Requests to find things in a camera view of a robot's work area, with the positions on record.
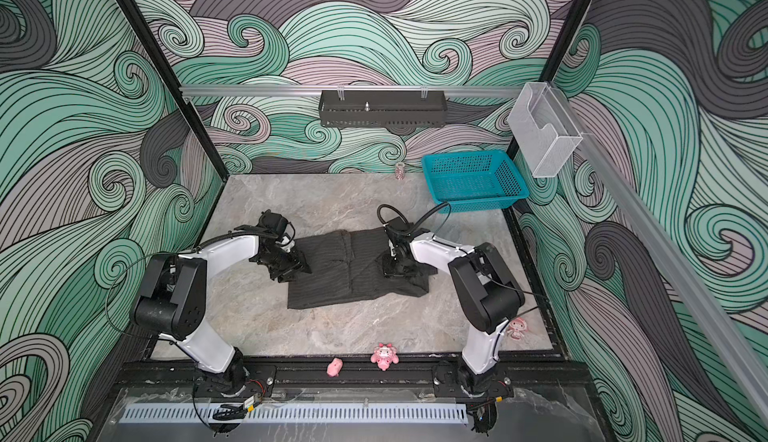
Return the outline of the dark grey pinstripe shirt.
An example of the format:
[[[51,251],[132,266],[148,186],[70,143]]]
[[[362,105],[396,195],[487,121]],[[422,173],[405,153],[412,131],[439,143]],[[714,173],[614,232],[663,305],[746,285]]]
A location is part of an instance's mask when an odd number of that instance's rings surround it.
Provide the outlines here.
[[[373,300],[389,293],[422,297],[429,293],[429,277],[437,273],[418,264],[405,276],[386,275],[391,250],[382,228],[300,238],[295,248],[310,271],[288,282],[287,307],[292,310]]]

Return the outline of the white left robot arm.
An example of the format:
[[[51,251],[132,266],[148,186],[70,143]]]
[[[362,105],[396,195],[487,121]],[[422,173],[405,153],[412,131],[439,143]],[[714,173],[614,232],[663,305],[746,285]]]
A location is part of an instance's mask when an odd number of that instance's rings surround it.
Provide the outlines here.
[[[278,283],[309,274],[294,239],[295,229],[288,219],[267,210],[255,225],[240,225],[189,252],[151,256],[131,322],[176,345],[210,389],[224,397],[242,394],[249,379],[244,356],[206,320],[208,283],[242,261],[266,268],[270,279]]]

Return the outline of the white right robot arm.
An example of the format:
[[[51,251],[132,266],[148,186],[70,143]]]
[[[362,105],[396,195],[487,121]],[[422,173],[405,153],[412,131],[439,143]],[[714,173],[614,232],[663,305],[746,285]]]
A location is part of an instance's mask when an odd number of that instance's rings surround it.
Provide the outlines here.
[[[451,277],[469,322],[457,369],[458,383],[468,396],[480,397],[490,390],[501,339],[525,305],[526,293],[493,244],[451,242],[423,227],[427,219],[442,210],[451,212],[452,206],[442,202],[411,222],[390,204],[377,207],[376,215],[390,246],[383,272],[387,277],[406,279],[438,272]]]

